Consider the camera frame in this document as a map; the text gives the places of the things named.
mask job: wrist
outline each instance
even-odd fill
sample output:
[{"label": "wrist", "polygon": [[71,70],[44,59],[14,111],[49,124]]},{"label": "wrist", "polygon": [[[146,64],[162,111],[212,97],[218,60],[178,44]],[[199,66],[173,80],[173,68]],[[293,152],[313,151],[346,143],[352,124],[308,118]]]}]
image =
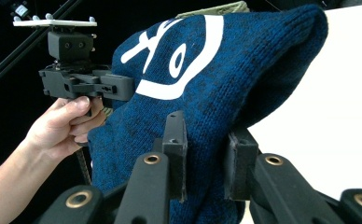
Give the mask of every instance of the wrist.
[{"label": "wrist", "polygon": [[27,162],[33,168],[45,166],[54,169],[61,162],[61,159],[52,157],[48,151],[48,149],[41,148],[40,145],[33,144],[26,139],[15,150],[21,156],[20,160]]}]

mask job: black background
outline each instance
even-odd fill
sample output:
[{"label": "black background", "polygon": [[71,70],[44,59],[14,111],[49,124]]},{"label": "black background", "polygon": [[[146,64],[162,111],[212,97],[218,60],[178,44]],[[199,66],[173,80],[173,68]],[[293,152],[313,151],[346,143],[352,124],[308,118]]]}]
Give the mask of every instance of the black background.
[{"label": "black background", "polygon": [[[45,18],[54,13],[65,0],[27,1],[31,15]],[[178,13],[213,7],[234,1],[107,1],[85,0],[68,20],[87,21],[93,16],[98,22],[98,35],[90,55],[94,63],[111,63],[115,48],[127,37]],[[14,27],[10,9],[0,5],[0,62],[32,32],[31,28]],[[38,70],[53,62],[44,38],[0,79],[0,165],[27,134],[33,122],[53,103],[42,92]],[[84,184],[77,157],[64,160],[34,196],[24,212],[12,223],[32,223],[65,190]]]}]

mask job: human hand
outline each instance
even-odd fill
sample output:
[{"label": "human hand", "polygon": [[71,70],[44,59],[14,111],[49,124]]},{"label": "human hand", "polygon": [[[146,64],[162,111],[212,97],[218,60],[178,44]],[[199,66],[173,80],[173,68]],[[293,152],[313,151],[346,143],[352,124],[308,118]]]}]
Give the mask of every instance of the human hand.
[{"label": "human hand", "polygon": [[[55,161],[79,150],[88,141],[88,131],[102,125],[106,115],[100,98],[58,99],[30,128],[24,143]],[[85,116],[91,110],[91,116]]]}]

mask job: white printed graphic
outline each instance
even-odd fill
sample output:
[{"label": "white printed graphic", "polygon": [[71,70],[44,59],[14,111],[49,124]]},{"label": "white printed graphic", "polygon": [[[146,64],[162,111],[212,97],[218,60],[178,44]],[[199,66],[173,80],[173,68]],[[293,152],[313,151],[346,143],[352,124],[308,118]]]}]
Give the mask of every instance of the white printed graphic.
[{"label": "white printed graphic", "polygon": [[[213,60],[221,44],[224,28],[223,17],[204,16],[204,18],[206,26],[206,41],[204,43],[204,47],[202,49],[202,52],[190,64],[190,66],[186,69],[185,73],[181,76],[181,78],[172,85],[164,85],[142,79],[137,87],[136,93],[161,100],[177,99],[183,94],[187,84],[195,76],[197,76],[209,62]],[[144,73],[153,58],[160,39],[163,37],[167,30],[169,30],[179,21],[181,20],[172,21],[170,23],[162,23],[158,29],[157,35],[151,37],[150,39],[147,38],[146,32],[142,33],[139,37],[139,43],[134,48],[125,52],[121,57],[121,61],[123,63],[126,63],[132,57],[137,55],[141,50],[148,48],[149,54],[146,59],[146,64],[144,66]],[[186,51],[187,45],[184,43],[180,47],[178,47],[170,60],[169,73],[173,78],[177,78],[179,76]]]}]

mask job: blue knitted fabric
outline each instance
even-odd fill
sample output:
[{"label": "blue knitted fabric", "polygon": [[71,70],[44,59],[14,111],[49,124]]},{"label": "blue knitted fabric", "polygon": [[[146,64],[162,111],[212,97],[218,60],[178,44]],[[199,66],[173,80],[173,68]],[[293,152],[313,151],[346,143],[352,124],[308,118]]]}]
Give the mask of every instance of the blue knitted fabric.
[{"label": "blue knitted fabric", "polygon": [[224,137],[237,118],[248,127],[280,106],[326,37],[316,6],[192,16],[131,36],[112,65],[113,74],[134,78],[136,93],[89,133],[93,185],[108,191],[128,180],[135,159],[162,138],[166,116],[183,110],[188,199],[171,201],[171,223],[240,222],[244,204],[224,199]]}]

